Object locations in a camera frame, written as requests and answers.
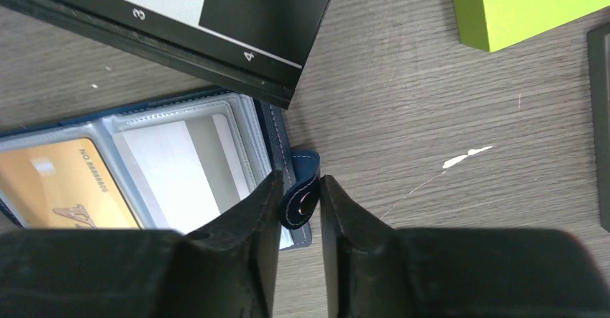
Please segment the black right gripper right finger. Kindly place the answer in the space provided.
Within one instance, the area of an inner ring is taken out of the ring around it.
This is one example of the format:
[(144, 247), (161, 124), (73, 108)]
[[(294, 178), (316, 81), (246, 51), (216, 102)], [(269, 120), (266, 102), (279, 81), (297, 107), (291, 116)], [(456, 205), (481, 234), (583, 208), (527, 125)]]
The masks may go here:
[(571, 234), (393, 228), (320, 183), (330, 317), (607, 317), (609, 285)]

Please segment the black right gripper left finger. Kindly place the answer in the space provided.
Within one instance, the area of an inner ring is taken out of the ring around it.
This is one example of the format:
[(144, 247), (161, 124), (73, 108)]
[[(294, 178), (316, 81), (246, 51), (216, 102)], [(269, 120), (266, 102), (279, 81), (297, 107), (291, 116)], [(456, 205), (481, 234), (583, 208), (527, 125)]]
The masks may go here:
[(3, 317), (270, 317), (283, 176), (203, 227), (1, 235)]

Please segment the blue card holder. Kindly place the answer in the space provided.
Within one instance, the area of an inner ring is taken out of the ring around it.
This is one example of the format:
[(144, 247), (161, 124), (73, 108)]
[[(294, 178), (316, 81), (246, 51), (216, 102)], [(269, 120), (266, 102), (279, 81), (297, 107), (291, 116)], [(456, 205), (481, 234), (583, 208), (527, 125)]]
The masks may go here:
[(292, 151), (281, 110), (221, 88), (145, 101), (1, 135), (1, 151), (93, 140), (139, 229), (187, 234), (283, 174), (280, 249), (311, 242), (319, 156)]

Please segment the gold VIP credit card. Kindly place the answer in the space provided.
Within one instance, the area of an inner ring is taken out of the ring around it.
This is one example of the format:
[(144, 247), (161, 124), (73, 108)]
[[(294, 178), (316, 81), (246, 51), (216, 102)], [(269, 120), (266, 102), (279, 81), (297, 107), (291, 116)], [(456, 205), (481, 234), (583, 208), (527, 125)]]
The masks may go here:
[(140, 226), (87, 137), (1, 151), (1, 200), (23, 227)]

